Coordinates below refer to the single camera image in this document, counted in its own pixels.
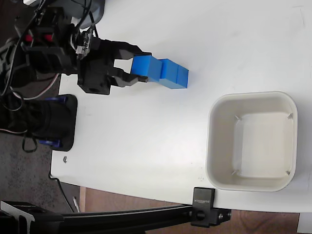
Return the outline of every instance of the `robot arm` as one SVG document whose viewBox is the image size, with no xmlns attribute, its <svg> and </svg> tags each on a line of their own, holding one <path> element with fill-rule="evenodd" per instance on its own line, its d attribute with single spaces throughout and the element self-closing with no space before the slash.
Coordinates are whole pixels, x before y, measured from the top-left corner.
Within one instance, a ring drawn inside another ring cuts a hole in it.
<svg viewBox="0 0 312 234">
<path fill-rule="evenodd" d="M 151 53 L 126 42 L 94 37 L 94 23 L 80 32 L 64 8 L 51 6 L 52 2 L 58 1 L 42 0 L 39 6 L 45 7 L 40 14 L 38 9 L 25 8 L 15 25 L 19 39 L 11 39 L 0 48 L 0 131 L 24 136 L 23 149 L 28 137 L 54 150 L 68 151 L 74 143 L 76 97 L 64 95 L 38 101 L 23 98 L 15 89 L 37 81 L 37 73 L 64 73 L 78 74 L 78 85 L 86 93 L 108 95 L 111 85 L 125 87 L 148 81 L 147 77 L 115 68 L 115 59 Z M 89 7 L 84 8 L 85 16 L 91 3 L 90 0 Z M 29 24 L 34 15 L 38 17 Z"/>
</svg>

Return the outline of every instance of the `black bracket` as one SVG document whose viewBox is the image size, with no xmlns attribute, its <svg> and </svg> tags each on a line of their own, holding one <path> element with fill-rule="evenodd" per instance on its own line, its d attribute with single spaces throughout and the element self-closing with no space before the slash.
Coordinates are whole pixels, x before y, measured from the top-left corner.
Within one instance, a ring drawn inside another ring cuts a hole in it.
<svg viewBox="0 0 312 234">
<path fill-rule="evenodd" d="M 214 208 L 215 189 L 194 188 L 192 226 L 217 226 L 231 219 L 231 210 Z"/>
<path fill-rule="evenodd" d="M 2 201 L 0 227 L 6 227 L 4 234 L 134 234 L 187 222 L 208 228 L 231 218 L 231 210 L 213 208 L 214 197 L 214 189 L 194 188 L 193 206 L 77 214 L 56 214 L 26 202 Z"/>
</svg>

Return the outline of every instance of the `wooden floor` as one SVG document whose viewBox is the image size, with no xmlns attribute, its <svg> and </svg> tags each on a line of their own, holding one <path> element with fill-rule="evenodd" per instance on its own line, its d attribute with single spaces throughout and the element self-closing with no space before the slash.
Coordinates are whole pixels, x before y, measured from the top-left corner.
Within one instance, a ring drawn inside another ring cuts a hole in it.
<svg viewBox="0 0 312 234">
<path fill-rule="evenodd" d="M 82 188 L 80 208 L 86 212 L 122 211 L 163 207 L 173 203 Z M 189 223 L 148 231 L 148 234 L 295 234 L 299 214 L 233 211 L 230 222 L 209 229 Z"/>
</svg>

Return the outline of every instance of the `square bowl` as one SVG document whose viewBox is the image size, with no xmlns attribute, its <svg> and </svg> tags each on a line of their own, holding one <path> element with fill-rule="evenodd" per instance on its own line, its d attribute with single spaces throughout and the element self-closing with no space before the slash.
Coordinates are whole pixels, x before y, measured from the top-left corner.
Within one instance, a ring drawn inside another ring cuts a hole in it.
<svg viewBox="0 0 312 234">
<path fill-rule="evenodd" d="M 283 92 L 231 94 L 209 114 L 206 173 L 223 190 L 276 192 L 294 176 L 298 111 Z"/>
</svg>

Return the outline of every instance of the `black clamp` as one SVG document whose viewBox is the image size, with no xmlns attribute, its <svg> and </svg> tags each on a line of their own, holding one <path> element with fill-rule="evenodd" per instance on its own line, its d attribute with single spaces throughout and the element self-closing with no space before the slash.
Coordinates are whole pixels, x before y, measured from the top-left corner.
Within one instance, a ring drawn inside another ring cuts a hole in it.
<svg viewBox="0 0 312 234">
<path fill-rule="evenodd" d="M 231 210 L 214 208 L 215 189 L 194 188 L 192 226 L 217 226 L 231 219 Z"/>
</svg>

